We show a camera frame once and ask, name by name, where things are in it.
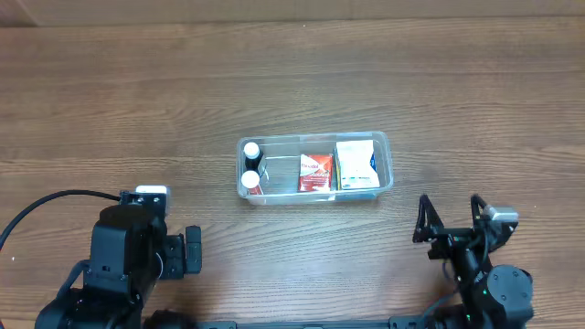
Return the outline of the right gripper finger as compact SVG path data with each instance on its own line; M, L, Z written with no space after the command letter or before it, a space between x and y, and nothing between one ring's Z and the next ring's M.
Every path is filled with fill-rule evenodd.
M412 241L414 243L431 241L438 238L443 229L444 225L431 200L426 194L421 195Z
M474 194L470 199L473 226L479 228L488 219L488 216L484 213L484 209L487 203L478 195Z

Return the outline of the white blue medicine box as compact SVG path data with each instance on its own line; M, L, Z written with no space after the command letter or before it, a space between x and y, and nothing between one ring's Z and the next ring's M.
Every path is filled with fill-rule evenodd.
M372 140L337 142L335 150L342 190L380 187Z

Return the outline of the blue yellow VapoDrops box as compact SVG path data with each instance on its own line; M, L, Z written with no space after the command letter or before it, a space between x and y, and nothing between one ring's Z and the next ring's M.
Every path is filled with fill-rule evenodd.
M335 160L338 190L380 187L372 150L337 148L335 150Z

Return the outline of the orange bottle white cap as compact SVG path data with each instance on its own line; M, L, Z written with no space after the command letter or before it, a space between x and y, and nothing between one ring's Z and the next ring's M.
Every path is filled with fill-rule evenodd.
M261 177L256 171L249 170L244 172L240 178L240 182L250 195L260 196L263 194L261 189Z

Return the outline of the clear plastic container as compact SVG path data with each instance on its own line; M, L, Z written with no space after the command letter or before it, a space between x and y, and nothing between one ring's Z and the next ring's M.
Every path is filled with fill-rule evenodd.
M336 183L335 147L337 142L372 140L380 187L338 190ZM264 153L265 172L261 176L263 194L253 196L241 184L245 156L243 147L256 143ZM331 190L299 192L300 157L302 154L331 154L334 158ZM307 204L347 200L375 199L394 184L388 136L383 132L313 133L244 137L237 144L237 191L240 197L256 206Z

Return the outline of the red Panadol box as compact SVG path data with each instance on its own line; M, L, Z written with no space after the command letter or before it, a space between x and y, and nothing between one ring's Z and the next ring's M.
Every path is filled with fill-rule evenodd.
M300 157L299 192L331 190L334 158L331 154L302 154Z

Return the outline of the black bottle white cap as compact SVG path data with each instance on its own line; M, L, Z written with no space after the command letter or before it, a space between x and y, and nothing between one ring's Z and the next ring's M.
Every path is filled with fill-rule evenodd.
M255 171L259 176L265 172L264 153L254 142L248 142L243 147L245 167L247 171Z

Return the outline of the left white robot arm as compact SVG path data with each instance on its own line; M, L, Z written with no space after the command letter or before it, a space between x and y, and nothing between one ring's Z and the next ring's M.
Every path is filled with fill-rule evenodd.
M90 257L78 262L36 328L140 328L156 283L202 269L201 228L158 235L153 227L96 225Z

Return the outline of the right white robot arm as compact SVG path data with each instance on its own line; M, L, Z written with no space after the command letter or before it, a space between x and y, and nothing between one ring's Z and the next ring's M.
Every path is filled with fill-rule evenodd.
M524 328L534 316L533 278L512 265L493 265L489 254L511 238L519 224L512 207L470 198L473 224L446 228L429 197L422 195L412 241L429 242L430 260L450 262L455 289L418 317L424 328Z

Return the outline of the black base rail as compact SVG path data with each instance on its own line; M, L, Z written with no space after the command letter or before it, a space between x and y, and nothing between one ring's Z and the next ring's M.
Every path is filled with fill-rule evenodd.
M236 323L234 321L193 322L188 329L455 329L465 324L421 315L392 316L387 320L344 320L312 322Z

